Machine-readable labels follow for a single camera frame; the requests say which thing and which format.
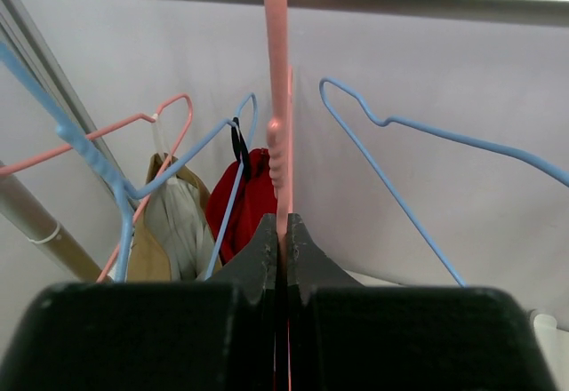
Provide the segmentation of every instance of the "red cloth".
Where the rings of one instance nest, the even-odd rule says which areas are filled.
[[[265,148],[256,148],[251,151],[249,157],[251,179],[245,183],[244,176],[241,177],[235,204],[221,243],[220,256],[224,264],[249,243],[265,213],[276,213],[275,190],[268,175],[268,151]],[[234,162],[223,173],[205,208],[205,218],[216,240],[238,167],[239,164]]]

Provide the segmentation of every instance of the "clothes hanger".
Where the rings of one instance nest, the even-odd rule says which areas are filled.
[[[548,174],[553,179],[558,180],[559,182],[561,182],[566,187],[569,187],[569,173],[563,171],[562,169],[558,168],[554,164],[547,162],[546,160],[542,159],[541,157],[538,157],[534,154],[528,153],[527,151],[524,151],[522,149],[508,147],[508,146],[501,145],[501,144],[496,144],[493,142],[489,142],[487,140],[480,140],[477,138],[472,138],[470,136],[461,135],[459,133],[444,131],[442,129],[438,129],[437,127],[430,126],[428,124],[424,124],[424,123],[420,123],[420,122],[416,122],[414,120],[410,120],[410,119],[405,118],[405,117],[390,116],[390,117],[386,118],[385,120],[380,120],[380,118],[378,118],[369,109],[364,98],[358,92],[351,89],[349,86],[340,82],[339,80],[336,80],[336,79],[331,78],[331,77],[325,77],[322,80],[320,80],[320,85],[319,85],[320,97],[322,98],[322,101],[323,101],[325,107],[328,109],[330,114],[332,114],[332,116],[338,122],[338,124],[341,126],[341,128],[344,130],[344,132],[346,132],[348,134],[348,136],[354,141],[356,146],[359,148],[361,153],[364,155],[367,162],[373,167],[375,172],[378,174],[380,179],[383,181],[385,186],[388,188],[389,192],[395,197],[395,199],[397,200],[397,203],[401,206],[401,208],[403,209],[403,211],[407,215],[407,218],[409,218],[409,220],[415,225],[415,227],[417,228],[419,233],[422,235],[425,242],[427,242],[427,244],[430,246],[430,248],[433,250],[433,252],[437,255],[437,257],[443,263],[445,268],[448,270],[448,272],[453,276],[454,280],[460,286],[463,286],[463,287],[466,286],[466,284],[464,283],[464,280],[462,279],[460,274],[456,271],[456,269],[454,269],[451,262],[443,254],[443,252],[439,249],[437,244],[430,237],[427,230],[423,227],[423,225],[419,222],[417,217],[413,214],[413,211],[411,210],[411,208],[407,205],[407,203],[405,202],[403,197],[397,192],[397,190],[395,189],[395,187],[393,186],[391,181],[388,179],[388,177],[385,175],[385,173],[381,170],[380,166],[375,162],[372,155],[369,153],[367,148],[365,148],[365,146],[361,142],[361,140],[359,140],[359,138],[356,136],[356,134],[354,132],[352,132],[352,130],[341,119],[339,114],[332,107],[332,104],[328,100],[328,95],[326,94],[326,91],[325,91],[325,85],[326,84],[331,84],[331,85],[337,87],[338,89],[342,90],[343,92],[347,93],[352,98],[354,98],[357,101],[357,103],[360,105],[360,107],[364,110],[365,115],[372,121],[372,123],[374,123],[380,127],[386,127],[391,123],[402,124],[403,126],[411,127],[417,131],[426,132],[426,133],[429,133],[431,135],[438,136],[439,138],[443,138],[445,140],[451,140],[453,142],[458,142],[460,144],[468,145],[470,147],[481,148],[483,150],[491,151],[491,152],[496,153],[496,154],[502,154],[503,156],[513,157],[513,158],[516,158],[517,160],[520,160],[524,163],[530,164],[531,166],[535,167],[536,169],[539,169],[540,171]]]
[[[21,65],[20,61],[7,48],[4,43],[0,44],[0,59],[10,69],[20,83],[28,89],[34,98],[44,107],[44,109],[55,119],[58,126],[57,134],[72,146],[84,160],[96,171],[111,187],[115,196],[116,205],[121,212],[121,243],[117,256],[116,280],[124,281],[128,265],[130,243],[132,240],[132,219],[133,214],[128,203],[128,197],[140,200],[149,196],[154,190],[164,184],[171,176],[179,171],[191,158],[193,158],[205,145],[217,135],[225,125],[236,127],[236,123],[229,119],[221,120],[201,141],[199,141],[186,154],[181,156],[177,162],[168,167],[160,176],[156,176],[152,181],[140,189],[136,189],[132,183],[124,178],[104,157],[104,155],[88,140],[79,128],[67,117],[56,102],[47,94],[41,85],[28,73]],[[239,112],[248,100],[252,100],[253,121],[257,117],[257,100],[254,93],[249,94],[237,109]]]
[[[194,115],[194,107],[193,107],[191,98],[186,93],[181,93],[179,95],[173,96],[172,98],[164,101],[162,104],[160,104],[158,106],[158,108],[156,109],[156,113],[152,116],[147,116],[146,114],[143,114],[143,113],[135,114],[134,116],[127,117],[124,120],[121,120],[121,121],[116,122],[114,124],[111,124],[109,126],[103,127],[102,129],[99,129],[98,131],[91,132],[91,133],[85,135],[85,137],[88,140],[96,140],[97,138],[100,138],[102,136],[108,135],[111,132],[122,129],[126,125],[134,123],[134,122],[139,121],[139,120],[143,120],[143,121],[149,122],[151,124],[157,124],[158,123],[158,117],[164,112],[164,110],[166,108],[168,108],[169,106],[171,106],[177,100],[182,100],[182,99],[184,99],[188,105],[188,118],[186,119],[184,126],[182,127],[180,133],[178,134],[178,137],[176,138],[176,140],[174,141],[174,143],[172,145],[171,153],[169,153],[169,155],[163,161],[162,166],[158,170],[157,174],[158,175],[162,174],[162,172],[166,169],[168,164],[170,164],[172,157],[173,157],[174,153],[176,152],[176,149],[178,149],[178,147],[180,146],[182,139],[186,135],[186,133],[189,129],[189,126],[192,123],[192,119],[193,119],[193,115]],[[26,160],[22,160],[21,162],[17,162],[15,164],[9,164],[9,165],[0,167],[0,176],[6,176],[6,175],[10,175],[10,174],[13,174],[16,172],[21,172],[23,170],[26,170],[29,167],[32,167],[32,166],[35,166],[35,165],[40,164],[42,162],[45,162],[46,160],[50,160],[50,159],[54,158],[55,156],[59,156],[60,154],[66,153],[66,152],[70,151],[71,149],[73,149],[73,147],[71,147],[69,144],[65,144],[65,145],[62,145],[60,147],[45,151],[44,153],[39,154],[37,156],[32,156]],[[139,207],[136,209],[136,211],[134,212],[134,215],[132,217],[132,223],[133,224],[136,223],[140,214],[142,213],[142,211],[144,210],[144,208],[148,204],[149,198],[150,198],[150,195],[147,195],[140,202]],[[106,279],[106,277],[108,275],[108,271],[115,264],[116,257],[118,255],[118,251],[119,251],[119,247],[120,247],[120,243],[116,245],[115,249],[111,253],[110,257],[108,258],[108,261],[105,264],[105,267],[101,270],[100,275],[97,278],[97,283],[103,282]]]
[[[267,21],[268,63],[273,118],[267,126],[270,178],[276,196],[276,233],[279,245],[286,246],[286,228],[291,203],[287,158],[289,148],[289,67],[287,0],[264,0]]]
[[[249,134],[247,135],[247,141],[246,141],[247,147],[251,146],[252,137],[255,133],[255,129],[257,128],[257,118],[258,118],[257,100],[255,94],[254,93],[249,94],[241,102],[239,107],[237,107],[237,110],[235,112],[235,117],[240,117],[241,111],[243,110],[244,105],[249,99],[252,99],[253,113],[252,113],[251,129],[249,129]],[[221,221],[220,232],[217,236],[217,239],[215,240],[215,245],[213,246],[213,254],[212,257],[210,258],[210,263],[208,264],[207,269],[205,270],[205,280],[207,280],[212,276],[213,268],[215,267],[215,260],[220,254],[221,243],[223,242],[223,237],[225,236],[225,232],[227,231],[228,228],[229,217],[231,216],[231,210],[233,209],[233,205],[235,204],[237,190],[239,189],[239,182],[241,182],[241,176],[243,175],[243,171],[244,171],[244,162],[241,161],[239,162],[239,167],[237,168],[237,174],[235,180],[233,181],[233,187],[231,187],[231,193],[229,194],[228,207],[225,209],[225,213],[223,214],[223,220]]]
[[[184,123],[184,127],[182,128],[180,134],[178,135],[178,138],[176,139],[176,141],[174,142],[174,145],[172,146],[172,151],[175,151],[175,149],[178,148],[178,146],[180,145],[181,140],[183,139],[184,135],[188,131],[188,128],[192,123],[192,118],[193,118],[193,114],[194,114],[192,101],[186,93],[181,93],[179,95],[176,95],[176,96],[166,100],[162,104],[160,104],[160,106],[158,106],[158,108],[156,109],[156,113],[152,116],[147,116],[146,114],[143,114],[143,113],[135,114],[133,116],[125,118],[124,120],[121,120],[120,122],[110,124],[109,126],[103,127],[102,129],[99,129],[98,131],[91,132],[91,133],[85,135],[85,137],[88,140],[96,140],[97,138],[100,138],[102,136],[108,135],[111,132],[122,129],[123,127],[127,126],[128,124],[137,122],[139,120],[143,120],[145,122],[154,124],[154,123],[156,123],[157,118],[162,114],[162,112],[164,111],[165,108],[172,105],[175,101],[181,100],[181,99],[184,99],[188,104],[188,118],[186,119],[186,123]],[[56,156],[59,156],[60,154],[71,151],[72,149],[73,149],[73,147],[71,147],[69,144],[64,144],[64,145],[61,145],[60,147],[45,151],[42,154],[32,156],[26,160],[22,160],[20,162],[14,163],[14,164],[7,164],[5,166],[0,167],[0,176],[7,176],[7,175],[11,175],[11,174],[16,173],[16,172],[24,171],[29,167],[43,163],[46,160],[50,160]]]

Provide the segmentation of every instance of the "hanging clothes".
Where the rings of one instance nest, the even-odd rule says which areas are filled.
[[[265,213],[276,213],[275,189],[268,175],[267,149],[255,148],[249,153],[247,160],[244,162],[246,170],[239,182],[235,204],[221,242],[220,257],[224,264],[249,243]],[[207,223],[216,239],[238,167],[239,163],[235,161],[223,173],[205,210]]]
[[[162,162],[160,155],[152,156],[147,182]],[[127,281],[204,277],[214,246],[204,215],[209,197],[205,184],[187,167],[156,190],[134,228]],[[218,259],[216,270],[220,267]]]

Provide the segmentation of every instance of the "pink hanger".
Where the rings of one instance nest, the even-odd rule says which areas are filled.
[[[158,108],[156,109],[155,116],[160,116],[166,107],[172,105],[175,101],[181,100],[181,99],[186,100],[186,102],[188,103],[188,118],[186,119],[186,123],[184,123],[184,127],[182,128],[180,134],[178,135],[178,138],[175,140],[174,144],[172,145],[171,154],[169,154],[166,157],[166,159],[162,163],[162,166],[160,167],[160,169],[158,170],[158,173],[156,175],[162,174],[162,172],[166,169],[168,164],[170,164],[173,154],[175,153],[176,149],[178,149],[178,147],[180,146],[181,140],[186,135],[186,133],[189,129],[189,126],[192,123],[192,118],[194,116],[194,107],[193,107],[192,100],[190,99],[190,97],[186,93],[181,93],[179,95],[176,95],[176,96],[166,100],[165,102],[160,104],[160,106],[158,106]],[[86,135],[86,137],[88,140],[94,140],[94,139],[100,138],[101,136],[105,136],[111,132],[114,132],[118,129],[121,129],[121,128],[125,127],[127,124],[134,123],[138,120],[145,120],[149,123],[154,123],[156,121],[156,119],[154,117],[147,116],[145,114],[139,113],[139,114],[135,114],[134,116],[130,116],[128,118],[125,118],[124,120],[122,120],[120,122],[116,122],[115,124],[111,124],[107,127],[99,129],[98,131],[91,132],[88,135]],[[6,176],[6,175],[10,175],[10,174],[15,173],[15,172],[23,171],[24,169],[27,169],[28,167],[35,166],[36,164],[40,164],[46,160],[54,158],[55,156],[58,156],[58,155],[63,154],[67,151],[70,151],[71,149],[73,149],[73,148],[69,144],[66,144],[66,145],[62,145],[61,147],[57,147],[57,148],[51,149],[49,151],[46,151],[40,155],[30,157],[29,159],[23,160],[23,161],[18,162],[16,164],[10,164],[10,165],[6,165],[6,166],[2,166],[2,167],[0,167],[0,176]],[[150,195],[147,195],[146,197],[144,197],[140,201],[139,207],[136,209],[136,212],[134,213],[134,217],[132,218],[132,223],[136,223],[140,214],[142,213],[142,210],[148,204],[149,198],[150,198]],[[118,249],[119,249],[119,245],[116,246],[116,248],[113,250],[113,253],[108,258],[107,264],[101,270],[99,278],[97,278],[97,282],[102,282],[103,280],[105,280],[105,278],[108,274],[108,271],[112,268],[113,264],[115,263],[116,256],[118,255]]]
[[[286,0],[265,0],[268,63],[273,103],[273,118],[268,122],[267,144],[270,155],[270,178],[275,187],[276,234],[282,252],[286,252],[286,228],[291,208],[290,176],[287,166],[289,150],[289,68]]]

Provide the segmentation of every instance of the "white backdrop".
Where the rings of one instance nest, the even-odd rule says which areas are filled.
[[[248,91],[269,116],[260,7],[160,0],[22,0],[98,126],[189,92],[182,150]],[[400,283],[452,279],[323,107],[317,83],[356,87],[380,117],[398,114],[545,156],[569,170],[569,30],[292,10],[295,211],[342,266]],[[508,158],[392,124],[331,100],[467,283],[498,286],[569,327],[569,190]],[[178,131],[183,108],[166,113]],[[140,184],[147,129],[107,139]],[[228,131],[190,163],[212,188],[232,161]]]

